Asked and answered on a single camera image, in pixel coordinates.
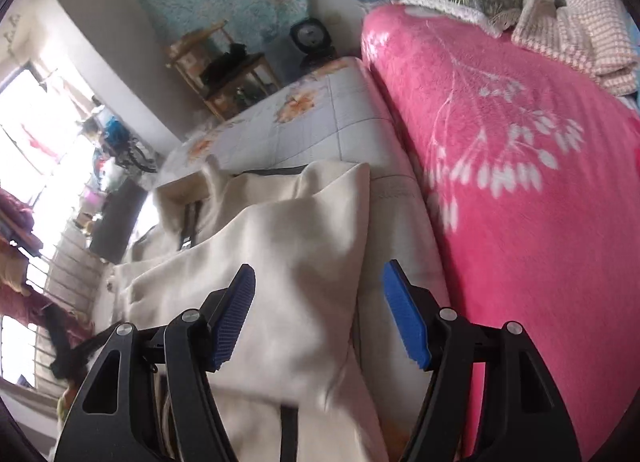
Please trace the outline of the cream zip-up sweatshirt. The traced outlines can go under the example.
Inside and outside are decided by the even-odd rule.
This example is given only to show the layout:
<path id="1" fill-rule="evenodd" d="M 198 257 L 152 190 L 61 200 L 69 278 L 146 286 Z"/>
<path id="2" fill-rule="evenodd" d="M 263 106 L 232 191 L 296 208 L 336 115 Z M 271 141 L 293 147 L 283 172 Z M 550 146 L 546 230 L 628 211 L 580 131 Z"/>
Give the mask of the cream zip-up sweatshirt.
<path id="1" fill-rule="evenodd" d="M 230 176 L 208 160 L 154 193 L 160 220 L 113 269 L 120 318 L 142 329 L 197 308 L 242 265 L 255 296 L 209 385 L 236 456 L 279 459 L 297 413 L 301 461 L 383 461 L 352 346 L 369 226 L 370 168 L 316 161 L 291 175 Z"/>

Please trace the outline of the black clothes on chair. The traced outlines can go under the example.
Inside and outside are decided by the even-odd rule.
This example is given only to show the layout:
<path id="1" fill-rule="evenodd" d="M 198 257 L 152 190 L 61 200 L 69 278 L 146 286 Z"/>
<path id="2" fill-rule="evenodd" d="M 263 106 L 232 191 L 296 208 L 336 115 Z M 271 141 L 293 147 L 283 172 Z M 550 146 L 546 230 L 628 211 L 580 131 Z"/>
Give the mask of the black clothes on chair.
<path id="1" fill-rule="evenodd" d="M 238 43 L 230 45 L 228 52 L 215 58 L 200 75 L 205 86 L 213 86 L 228 78 L 247 58 L 246 46 Z"/>

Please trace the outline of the maroon hanging garment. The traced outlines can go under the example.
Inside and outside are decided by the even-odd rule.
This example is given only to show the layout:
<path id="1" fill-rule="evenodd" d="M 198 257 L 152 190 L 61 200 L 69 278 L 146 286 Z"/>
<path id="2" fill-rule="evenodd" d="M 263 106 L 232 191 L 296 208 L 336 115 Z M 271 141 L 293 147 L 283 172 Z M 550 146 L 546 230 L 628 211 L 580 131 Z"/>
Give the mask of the maroon hanging garment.
<path id="1" fill-rule="evenodd" d="M 38 253 L 41 241 L 32 233 L 35 221 L 32 209 L 13 194 L 1 190 L 1 315 L 9 316 L 23 326 L 35 324 L 44 328 L 46 312 L 56 309 L 64 329 L 74 345 L 88 340 L 93 332 L 91 324 L 85 326 L 70 312 L 58 307 L 47 295 L 37 292 L 27 282 L 29 259 L 20 251 Z"/>

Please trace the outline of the dark grey cabinet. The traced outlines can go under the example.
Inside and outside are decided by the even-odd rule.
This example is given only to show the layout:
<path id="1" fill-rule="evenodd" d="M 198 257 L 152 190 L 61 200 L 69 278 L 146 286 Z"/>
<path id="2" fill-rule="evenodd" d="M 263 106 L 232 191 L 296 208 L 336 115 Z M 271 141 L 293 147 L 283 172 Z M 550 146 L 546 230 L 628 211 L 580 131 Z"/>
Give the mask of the dark grey cabinet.
<path id="1" fill-rule="evenodd" d="M 130 178 L 106 197 L 93 227 L 89 251 L 111 264 L 122 260 L 148 193 Z"/>

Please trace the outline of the pink floral fleece blanket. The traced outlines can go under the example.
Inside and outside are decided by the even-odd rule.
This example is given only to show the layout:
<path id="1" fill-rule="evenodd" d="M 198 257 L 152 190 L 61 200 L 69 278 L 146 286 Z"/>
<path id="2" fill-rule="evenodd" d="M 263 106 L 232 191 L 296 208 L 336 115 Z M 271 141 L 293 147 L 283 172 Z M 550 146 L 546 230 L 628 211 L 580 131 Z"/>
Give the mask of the pink floral fleece blanket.
<path id="1" fill-rule="evenodd" d="M 639 387 L 639 119 L 582 74 L 418 7 L 367 15 L 451 303 L 525 326 L 593 456 Z"/>

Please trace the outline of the wooden chair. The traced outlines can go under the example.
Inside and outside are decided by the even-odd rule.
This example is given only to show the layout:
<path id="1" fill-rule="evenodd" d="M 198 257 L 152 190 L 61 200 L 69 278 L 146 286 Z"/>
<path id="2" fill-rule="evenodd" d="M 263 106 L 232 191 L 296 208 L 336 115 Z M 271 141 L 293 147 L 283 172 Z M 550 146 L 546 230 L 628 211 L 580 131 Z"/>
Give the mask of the wooden chair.
<path id="1" fill-rule="evenodd" d="M 263 52 L 250 54 L 234 40 L 227 20 L 186 33 L 166 48 L 168 69 L 175 70 L 218 122 L 242 111 L 235 94 L 252 80 L 269 97 L 282 83 Z"/>

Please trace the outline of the pink checkered folded blanket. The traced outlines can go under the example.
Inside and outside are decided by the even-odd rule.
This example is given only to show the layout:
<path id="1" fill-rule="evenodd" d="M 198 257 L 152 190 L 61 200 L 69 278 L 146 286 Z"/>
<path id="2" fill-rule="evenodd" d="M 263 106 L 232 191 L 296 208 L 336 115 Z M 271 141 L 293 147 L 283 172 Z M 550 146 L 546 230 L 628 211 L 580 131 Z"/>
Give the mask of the pink checkered folded blanket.
<path id="1" fill-rule="evenodd" d="M 523 0 L 515 46 L 562 62 L 621 97 L 639 89 L 639 55 L 620 0 Z"/>

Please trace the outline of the black round fan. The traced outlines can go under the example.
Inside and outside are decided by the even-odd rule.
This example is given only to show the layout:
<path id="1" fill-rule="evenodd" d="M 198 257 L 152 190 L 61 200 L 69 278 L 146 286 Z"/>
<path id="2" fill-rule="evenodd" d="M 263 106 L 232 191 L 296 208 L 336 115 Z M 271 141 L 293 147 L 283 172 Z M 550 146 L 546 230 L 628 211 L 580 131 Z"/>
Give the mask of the black round fan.
<path id="1" fill-rule="evenodd" d="M 317 18 L 306 18 L 290 29 L 295 47 L 304 55 L 300 62 L 303 74 L 321 68 L 337 57 L 328 29 Z"/>

